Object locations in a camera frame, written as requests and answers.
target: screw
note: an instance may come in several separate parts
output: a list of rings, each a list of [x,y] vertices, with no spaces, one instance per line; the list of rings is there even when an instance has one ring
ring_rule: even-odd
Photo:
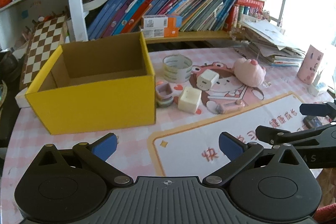
[[[114,182],[118,183],[118,184],[126,184],[130,181],[131,181],[131,179],[127,176],[117,176],[117,177],[114,178]]]
[[[219,176],[208,176],[205,180],[210,184],[218,184],[222,182],[222,179]]]

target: red fabric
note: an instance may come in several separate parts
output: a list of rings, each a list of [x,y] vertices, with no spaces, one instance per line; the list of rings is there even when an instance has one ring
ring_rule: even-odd
[[[336,204],[331,204],[322,207],[316,211],[314,214],[314,219],[318,222],[324,222],[328,219],[336,217]],[[336,220],[329,222],[328,224],[336,224]]]

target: pink plush toy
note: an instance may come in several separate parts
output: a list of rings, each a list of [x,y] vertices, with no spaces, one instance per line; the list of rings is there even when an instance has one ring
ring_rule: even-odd
[[[232,69],[238,80],[253,88],[265,80],[266,69],[261,67],[255,59],[239,58]]]

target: yellow star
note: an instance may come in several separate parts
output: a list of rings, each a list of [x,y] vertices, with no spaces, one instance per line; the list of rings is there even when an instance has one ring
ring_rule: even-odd
[[[166,142],[166,141],[162,141],[162,142],[160,143],[160,145],[161,145],[162,147],[164,147],[164,148],[166,148],[167,144],[168,144],[168,142]]]

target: yellow box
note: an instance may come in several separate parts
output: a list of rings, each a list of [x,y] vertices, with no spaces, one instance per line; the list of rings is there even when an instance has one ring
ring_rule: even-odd
[[[58,46],[26,92],[52,135],[155,123],[155,73],[140,32]]]

